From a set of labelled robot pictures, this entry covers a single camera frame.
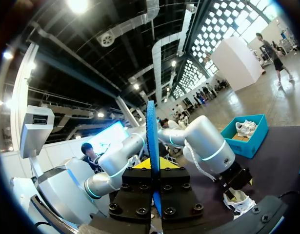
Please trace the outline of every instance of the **monitor screen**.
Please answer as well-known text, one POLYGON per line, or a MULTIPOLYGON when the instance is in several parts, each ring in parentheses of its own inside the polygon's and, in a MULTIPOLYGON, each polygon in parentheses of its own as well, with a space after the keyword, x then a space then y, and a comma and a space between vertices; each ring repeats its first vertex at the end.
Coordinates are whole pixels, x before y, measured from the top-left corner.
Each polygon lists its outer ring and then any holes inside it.
POLYGON ((104 154, 111 144, 118 144, 128 137, 128 133, 124 130, 120 121, 114 123, 102 132, 93 136, 90 143, 97 154, 104 154))

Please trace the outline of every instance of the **blue panel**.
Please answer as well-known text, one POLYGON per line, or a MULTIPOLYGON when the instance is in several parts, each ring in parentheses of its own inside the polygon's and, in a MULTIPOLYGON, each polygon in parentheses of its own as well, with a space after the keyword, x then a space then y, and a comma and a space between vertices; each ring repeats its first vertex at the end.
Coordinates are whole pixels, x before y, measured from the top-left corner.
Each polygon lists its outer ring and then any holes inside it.
POLYGON ((160 172, 159 140, 154 101, 148 101, 146 109, 146 136, 154 175, 160 172))
POLYGON ((153 199, 155 206, 161 216, 161 205, 160 205, 160 192, 158 191, 159 176, 160 176, 160 156, 159 156, 159 141, 158 141, 158 129, 157 120, 155 114, 154 101, 148 101, 146 109, 146 137, 148 143, 148 150, 150 155, 151 170, 153 175, 153 183, 156 185, 153 199))

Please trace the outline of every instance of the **cable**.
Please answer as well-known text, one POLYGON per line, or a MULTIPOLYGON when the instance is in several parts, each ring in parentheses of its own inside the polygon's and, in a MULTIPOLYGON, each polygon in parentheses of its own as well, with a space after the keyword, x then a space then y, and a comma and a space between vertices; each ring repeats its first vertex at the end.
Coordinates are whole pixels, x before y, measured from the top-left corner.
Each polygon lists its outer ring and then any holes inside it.
POLYGON ((280 196, 278 196, 278 198, 282 198, 286 195, 291 195, 291 194, 300 195, 300 192, 299 191, 287 191, 287 192, 281 194, 280 196))
POLYGON ((206 171, 204 171, 204 170, 199 166, 198 161, 197 161, 196 158, 195 158, 195 153, 194 153, 192 147, 190 146, 190 144, 187 142, 186 139, 184 140, 184 145, 185 145, 186 147, 189 148, 189 150, 190 150, 190 152, 191 152, 191 155, 192 155, 192 159, 193 159, 193 161, 194 161, 194 164, 195 164, 195 166, 197 167, 197 169, 199 170, 199 172, 201 172, 203 175, 207 176, 207 177, 210 178, 213 182, 215 182, 215 180, 216 180, 215 177, 213 177, 211 174, 209 174, 209 173, 207 173, 206 171))

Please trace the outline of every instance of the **cardboard box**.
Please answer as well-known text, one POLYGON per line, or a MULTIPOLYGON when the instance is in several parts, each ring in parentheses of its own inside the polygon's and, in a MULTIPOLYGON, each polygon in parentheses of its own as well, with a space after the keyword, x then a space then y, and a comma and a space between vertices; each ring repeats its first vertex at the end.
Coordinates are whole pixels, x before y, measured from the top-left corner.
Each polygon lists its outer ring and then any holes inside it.
POLYGON ((268 123, 265 115, 253 115, 253 116, 241 116, 235 117, 221 132, 226 142, 231 147, 235 154, 252 158, 260 147, 268 132, 268 123), (253 121, 257 124, 257 129, 253 133, 252 137, 248 139, 244 137, 242 140, 234 139, 236 130, 236 122, 244 123, 245 120, 253 121))

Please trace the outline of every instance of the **white sneaker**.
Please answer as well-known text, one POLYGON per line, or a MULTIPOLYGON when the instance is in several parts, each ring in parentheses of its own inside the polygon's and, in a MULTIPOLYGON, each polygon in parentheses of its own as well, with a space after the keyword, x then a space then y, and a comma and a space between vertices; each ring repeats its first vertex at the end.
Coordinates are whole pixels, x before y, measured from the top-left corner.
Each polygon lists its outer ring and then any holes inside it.
POLYGON ((249 121, 245 121, 244 123, 236 122, 236 129, 239 137, 251 138, 251 136, 255 132, 256 124, 249 123, 249 121))
POLYGON ((243 191, 230 189, 230 192, 235 196, 233 200, 228 198, 226 194, 223 194, 223 202, 230 210, 233 211, 233 219, 240 217, 242 214, 256 206, 255 201, 247 196, 243 191))

